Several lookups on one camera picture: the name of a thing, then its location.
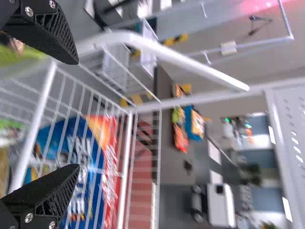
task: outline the screw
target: screw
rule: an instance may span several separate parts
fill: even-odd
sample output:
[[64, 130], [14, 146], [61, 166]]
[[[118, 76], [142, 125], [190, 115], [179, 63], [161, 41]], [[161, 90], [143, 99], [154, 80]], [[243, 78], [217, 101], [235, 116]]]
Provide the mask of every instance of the screw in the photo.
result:
[[33, 17], [34, 15], [33, 10], [28, 6], [25, 8], [25, 12], [29, 17]]
[[51, 6], [52, 9], [55, 9], [55, 2], [50, 0], [49, 5]]
[[33, 213], [29, 213], [29, 214], [25, 217], [24, 222], [25, 222], [25, 223], [29, 223], [29, 222], [32, 221], [32, 219], [33, 219]]
[[55, 222], [52, 221], [52, 222], [50, 223], [50, 225], [49, 225], [49, 229], [53, 229], [54, 227], [55, 227]]

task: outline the gray floor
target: gray floor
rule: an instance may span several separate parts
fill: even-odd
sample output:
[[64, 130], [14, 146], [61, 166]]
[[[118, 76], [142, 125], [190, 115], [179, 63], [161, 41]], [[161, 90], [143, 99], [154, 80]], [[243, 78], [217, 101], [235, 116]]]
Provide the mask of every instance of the gray floor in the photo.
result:
[[[167, 73], [158, 67], [154, 91], [159, 99], [172, 96], [172, 84]], [[162, 111], [161, 144], [159, 229], [217, 229], [207, 222], [197, 224], [192, 219], [191, 186], [209, 183], [210, 169], [223, 175], [224, 182], [237, 183], [235, 167], [223, 155], [222, 166], [212, 160], [208, 155], [207, 140], [189, 141], [187, 154], [178, 151], [173, 145], [172, 110]], [[193, 165], [191, 173], [184, 169], [185, 160]], [[238, 205], [235, 193], [234, 200]]]

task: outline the white metal rail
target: white metal rail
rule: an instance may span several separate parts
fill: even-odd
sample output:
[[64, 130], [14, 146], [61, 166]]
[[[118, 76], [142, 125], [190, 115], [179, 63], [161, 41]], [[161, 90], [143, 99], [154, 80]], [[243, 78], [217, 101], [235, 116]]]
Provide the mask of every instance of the white metal rail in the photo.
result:
[[198, 74], [208, 80], [222, 84], [237, 91], [248, 91], [249, 86], [243, 82], [228, 76], [214, 68], [195, 61], [183, 54], [180, 54], [172, 49], [169, 49], [156, 41], [145, 39], [135, 32], [131, 31], [114, 31], [110, 33], [101, 33], [78, 43], [77, 50], [79, 56], [86, 56], [99, 49], [105, 49], [107, 46], [124, 43], [136, 49], [153, 53], [157, 58], [180, 66], [190, 72]]

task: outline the snack bag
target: snack bag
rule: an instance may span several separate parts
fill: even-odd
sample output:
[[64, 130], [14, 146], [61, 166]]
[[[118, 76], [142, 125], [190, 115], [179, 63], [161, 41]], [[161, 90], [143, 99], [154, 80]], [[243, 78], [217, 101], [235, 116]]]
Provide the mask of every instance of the snack bag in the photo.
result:
[[187, 153], [187, 147], [189, 145], [189, 141], [187, 138], [186, 131], [180, 128], [177, 124], [174, 124], [174, 132], [175, 132], [174, 141], [176, 148], [184, 153]]
[[174, 108], [172, 115], [172, 122], [177, 124], [182, 129], [184, 129], [185, 114], [184, 114], [184, 110], [180, 106]]
[[204, 137], [204, 119], [196, 111], [192, 110], [192, 133]]

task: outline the white metal panel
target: white metal panel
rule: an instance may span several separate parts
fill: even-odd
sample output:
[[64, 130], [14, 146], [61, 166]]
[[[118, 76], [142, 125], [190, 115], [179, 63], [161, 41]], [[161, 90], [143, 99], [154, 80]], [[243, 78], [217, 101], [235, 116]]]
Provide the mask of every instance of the white metal panel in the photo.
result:
[[303, 198], [305, 185], [305, 85], [266, 90], [271, 126], [274, 129], [276, 155], [286, 197], [289, 201], [293, 228], [305, 225]]

